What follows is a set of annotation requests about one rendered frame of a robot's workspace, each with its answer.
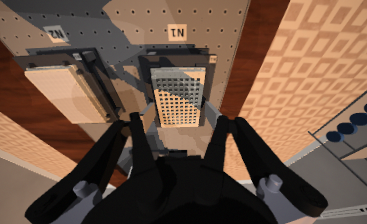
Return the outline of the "tan square label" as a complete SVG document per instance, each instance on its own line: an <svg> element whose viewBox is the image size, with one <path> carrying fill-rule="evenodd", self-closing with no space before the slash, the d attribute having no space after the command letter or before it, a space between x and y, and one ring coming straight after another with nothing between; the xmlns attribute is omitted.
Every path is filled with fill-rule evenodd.
<svg viewBox="0 0 367 224"><path fill-rule="evenodd" d="M186 41L187 24L168 24L169 41Z"/></svg>

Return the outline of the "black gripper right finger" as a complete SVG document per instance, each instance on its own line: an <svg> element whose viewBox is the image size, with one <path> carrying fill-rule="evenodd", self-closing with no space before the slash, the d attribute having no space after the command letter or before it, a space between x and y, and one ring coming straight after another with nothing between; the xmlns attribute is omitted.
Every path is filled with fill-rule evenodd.
<svg viewBox="0 0 367 224"><path fill-rule="evenodd" d="M214 132L194 180L193 198L198 208L211 212L219 205L227 133L232 134L256 196L278 224L313 224L327 208L326 198L288 168L246 119L231 120L209 101L205 101L205 116Z"/></svg>

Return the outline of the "grey label with black text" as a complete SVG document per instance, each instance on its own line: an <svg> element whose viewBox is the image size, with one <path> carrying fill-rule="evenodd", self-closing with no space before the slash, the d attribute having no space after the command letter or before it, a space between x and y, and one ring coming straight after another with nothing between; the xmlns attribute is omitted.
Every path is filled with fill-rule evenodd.
<svg viewBox="0 0 367 224"><path fill-rule="evenodd" d="M55 42L69 42L61 26L47 26L44 27L46 33L50 37L53 43Z"/></svg>

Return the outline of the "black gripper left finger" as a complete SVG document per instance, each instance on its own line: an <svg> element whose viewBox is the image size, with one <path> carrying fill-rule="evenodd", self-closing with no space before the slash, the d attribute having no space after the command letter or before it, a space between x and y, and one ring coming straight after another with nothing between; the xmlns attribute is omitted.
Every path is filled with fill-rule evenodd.
<svg viewBox="0 0 367 224"><path fill-rule="evenodd" d="M75 168L28 207L24 217L32 224L81 224L103 199L128 136L132 136L134 195L139 210L156 212L163 204L164 190L145 135L156 116L155 103L129 116L130 122L113 122Z"/></svg>

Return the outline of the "white well plate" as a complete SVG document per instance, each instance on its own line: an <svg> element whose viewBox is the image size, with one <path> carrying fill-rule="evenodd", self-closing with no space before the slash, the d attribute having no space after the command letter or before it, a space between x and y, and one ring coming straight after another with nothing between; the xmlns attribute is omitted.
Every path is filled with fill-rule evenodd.
<svg viewBox="0 0 367 224"><path fill-rule="evenodd" d="M150 70L162 128L198 127L205 67Z"/></svg>

